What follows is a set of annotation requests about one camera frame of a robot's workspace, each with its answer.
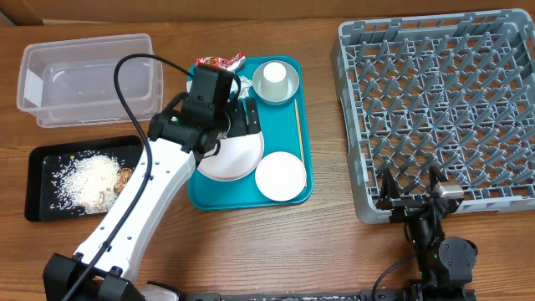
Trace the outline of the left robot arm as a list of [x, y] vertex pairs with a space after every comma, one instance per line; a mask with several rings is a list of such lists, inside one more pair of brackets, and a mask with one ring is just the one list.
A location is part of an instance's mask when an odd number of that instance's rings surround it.
[[140, 132], [144, 148], [132, 176], [93, 233], [70, 258], [55, 253], [43, 271], [49, 300], [178, 300], [165, 284], [135, 286], [141, 260], [166, 209], [221, 139], [246, 135], [240, 85], [232, 71], [198, 64], [189, 91], [175, 96]]

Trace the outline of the large white plate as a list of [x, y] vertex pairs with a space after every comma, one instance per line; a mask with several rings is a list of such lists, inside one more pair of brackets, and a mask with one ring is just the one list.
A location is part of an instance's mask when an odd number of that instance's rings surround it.
[[250, 174], [263, 157], [264, 137], [256, 134], [221, 139], [209, 151], [197, 170], [214, 181], [235, 181]]

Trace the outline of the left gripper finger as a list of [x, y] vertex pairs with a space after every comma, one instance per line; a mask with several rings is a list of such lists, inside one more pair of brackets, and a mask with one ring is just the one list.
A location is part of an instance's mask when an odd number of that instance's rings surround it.
[[245, 99], [246, 104], [246, 132], [248, 135], [258, 134], [261, 131], [257, 102], [253, 98]]
[[247, 134], [246, 113], [241, 100], [231, 100], [227, 104], [227, 115], [230, 119], [228, 137], [239, 137]]

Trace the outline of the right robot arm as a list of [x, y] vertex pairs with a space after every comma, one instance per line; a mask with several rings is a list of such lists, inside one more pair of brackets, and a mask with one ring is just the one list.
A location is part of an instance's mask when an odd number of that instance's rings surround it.
[[[373, 300], [474, 300], [475, 293], [465, 289], [472, 281], [478, 249], [461, 237], [447, 237], [441, 220], [457, 211], [464, 191], [447, 180], [436, 166], [429, 169], [431, 186], [425, 195], [412, 201], [401, 199], [390, 171], [382, 173], [377, 207], [390, 212], [391, 223], [404, 225], [405, 239], [414, 253], [385, 270], [371, 290]], [[379, 284], [396, 268], [416, 260], [420, 277], [408, 280], [398, 290], [379, 290]]]

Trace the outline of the teal serving tray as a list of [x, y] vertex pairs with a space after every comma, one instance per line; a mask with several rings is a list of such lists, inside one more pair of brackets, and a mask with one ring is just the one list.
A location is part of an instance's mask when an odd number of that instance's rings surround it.
[[[288, 205], [297, 205], [305, 202], [313, 191], [313, 168], [300, 65], [297, 60], [287, 55], [248, 57], [238, 73], [252, 79], [255, 70], [261, 64], [272, 60], [289, 63], [298, 71], [300, 78], [298, 91], [283, 105], [269, 105], [261, 100], [254, 91], [251, 91], [250, 95], [257, 101], [260, 126], [264, 137], [264, 153], [267, 155], [275, 151], [286, 151], [300, 158], [293, 103], [294, 99], [297, 99], [308, 183], [308, 187], [304, 188], [298, 196], [286, 202]], [[266, 198], [258, 190], [253, 174], [235, 181], [214, 181], [203, 176], [197, 170], [187, 183], [187, 194], [195, 207], [205, 211], [282, 206], [284, 204]]]

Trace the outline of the brown food scraps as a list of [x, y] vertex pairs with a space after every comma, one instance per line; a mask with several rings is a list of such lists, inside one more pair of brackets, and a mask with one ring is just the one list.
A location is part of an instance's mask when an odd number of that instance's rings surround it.
[[121, 168], [118, 171], [115, 182], [112, 186], [107, 186], [99, 192], [99, 198], [94, 204], [99, 212], [109, 210], [115, 203], [120, 193], [125, 189], [125, 186], [133, 174], [133, 170], [130, 168]]

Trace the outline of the white tissue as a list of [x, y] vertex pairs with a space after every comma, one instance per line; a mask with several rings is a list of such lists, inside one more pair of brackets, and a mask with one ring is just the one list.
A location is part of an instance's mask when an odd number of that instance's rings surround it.
[[[238, 99], [246, 99], [249, 97], [249, 89], [252, 87], [252, 81], [247, 78], [246, 76], [240, 75], [240, 91], [238, 95]], [[232, 82], [232, 87], [230, 90], [230, 96], [233, 97], [238, 90], [237, 83], [235, 81]]]

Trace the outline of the red snack wrapper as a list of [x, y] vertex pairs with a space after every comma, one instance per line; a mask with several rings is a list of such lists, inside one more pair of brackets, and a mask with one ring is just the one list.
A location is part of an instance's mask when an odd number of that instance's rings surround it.
[[222, 58], [217, 56], [208, 56], [199, 58], [195, 61], [195, 64], [207, 64], [220, 69], [225, 69], [231, 72], [237, 72], [243, 67], [247, 58], [244, 53], [238, 52], [236, 55], [230, 58]]

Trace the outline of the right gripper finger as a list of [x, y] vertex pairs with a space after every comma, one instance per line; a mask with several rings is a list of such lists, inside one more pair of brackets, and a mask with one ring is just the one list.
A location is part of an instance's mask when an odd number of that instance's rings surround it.
[[439, 170], [437, 166], [429, 168], [430, 189], [429, 193], [445, 193], [446, 184], [448, 182], [446, 176]]
[[382, 172], [380, 195], [375, 204], [377, 209], [395, 209], [401, 207], [398, 186], [389, 169]]

